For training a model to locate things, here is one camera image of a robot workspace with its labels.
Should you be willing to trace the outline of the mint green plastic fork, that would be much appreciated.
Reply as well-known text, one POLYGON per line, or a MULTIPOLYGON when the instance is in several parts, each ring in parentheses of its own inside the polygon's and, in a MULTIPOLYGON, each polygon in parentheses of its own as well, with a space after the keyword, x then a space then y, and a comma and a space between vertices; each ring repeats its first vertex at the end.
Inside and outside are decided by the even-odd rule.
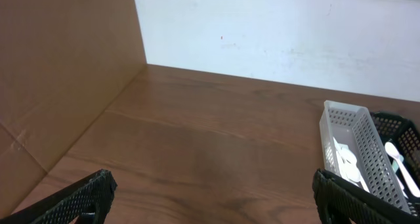
MULTIPOLYGON (((403 162, 404 161, 404 157, 400 154, 399 155, 399 160, 401 161, 401 162, 403 162)), ((392 162, 392 169, 393 169, 393 171, 396 173, 398 170, 399 170, 399 165, 398 165, 398 163, 396 162, 396 160, 393 160, 393 162, 392 162)))

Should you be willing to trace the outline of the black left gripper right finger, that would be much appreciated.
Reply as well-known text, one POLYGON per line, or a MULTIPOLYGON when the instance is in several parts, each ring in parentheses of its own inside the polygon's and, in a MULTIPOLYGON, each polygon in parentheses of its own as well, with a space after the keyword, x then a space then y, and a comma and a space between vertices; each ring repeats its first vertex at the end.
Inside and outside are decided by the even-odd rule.
POLYGON ((324 169, 314 173, 312 190, 323 224, 419 224, 418 217, 324 169))

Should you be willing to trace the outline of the white fork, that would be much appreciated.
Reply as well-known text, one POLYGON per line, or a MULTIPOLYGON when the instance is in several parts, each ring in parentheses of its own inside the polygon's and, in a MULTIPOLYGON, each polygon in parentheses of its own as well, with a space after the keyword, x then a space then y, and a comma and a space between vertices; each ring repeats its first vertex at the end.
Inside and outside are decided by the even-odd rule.
POLYGON ((408 196, 407 196, 407 194, 404 192, 404 185, 403 185, 403 183, 401 182, 401 180, 399 179, 399 177, 396 175, 396 179, 397 179, 397 181, 398 181, 398 184, 399 184, 399 186, 400 186, 400 189, 402 190, 402 193, 403 193, 403 195, 404 195, 404 197, 408 200, 408 196))

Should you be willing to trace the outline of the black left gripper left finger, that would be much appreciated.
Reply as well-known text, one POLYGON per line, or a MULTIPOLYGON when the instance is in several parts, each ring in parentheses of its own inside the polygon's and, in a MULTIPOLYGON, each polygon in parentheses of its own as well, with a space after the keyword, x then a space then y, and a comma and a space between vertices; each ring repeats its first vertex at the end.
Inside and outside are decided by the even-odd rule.
POLYGON ((1 219, 1 224, 103 223, 117 183, 100 169, 66 188, 1 219))

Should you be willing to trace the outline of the thin white spoon long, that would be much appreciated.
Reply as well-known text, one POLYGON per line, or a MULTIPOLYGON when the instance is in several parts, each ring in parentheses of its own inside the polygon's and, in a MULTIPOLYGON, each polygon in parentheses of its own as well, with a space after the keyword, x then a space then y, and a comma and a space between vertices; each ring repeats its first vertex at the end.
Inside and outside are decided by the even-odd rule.
POLYGON ((344 158, 350 164, 350 167, 354 171, 355 178, 362 185, 362 188, 366 192, 369 192, 368 185, 366 184, 364 178, 362 177, 362 174, 361 174, 360 170, 358 169, 358 167, 356 165, 357 164, 356 156, 348 148, 342 148, 341 151, 340 151, 340 155, 342 156, 342 158, 344 158))

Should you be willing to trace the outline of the thick white plastic spoon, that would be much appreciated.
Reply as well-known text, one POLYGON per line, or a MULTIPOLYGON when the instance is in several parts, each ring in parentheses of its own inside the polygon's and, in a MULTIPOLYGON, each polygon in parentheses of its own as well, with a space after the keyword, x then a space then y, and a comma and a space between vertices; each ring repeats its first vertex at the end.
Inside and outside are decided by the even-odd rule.
POLYGON ((394 146, 394 144, 392 142, 386 142, 385 143, 385 150, 386 150, 387 154, 389 156, 391 156, 394 159, 394 161, 398 164, 398 167, 400 168, 400 171, 401 171, 402 176, 403 176, 403 178, 406 182, 406 185, 407 185, 408 189, 410 190, 410 192, 412 193, 412 195, 419 198, 419 195, 420 195, 419 188, 418 188, 417 184, 415 183, 415 181, 413 180, 413 178, 411 177, 408 170, 406 169, 405 165, 400 160, 400 153, 397 150, 397 148, 394 146))

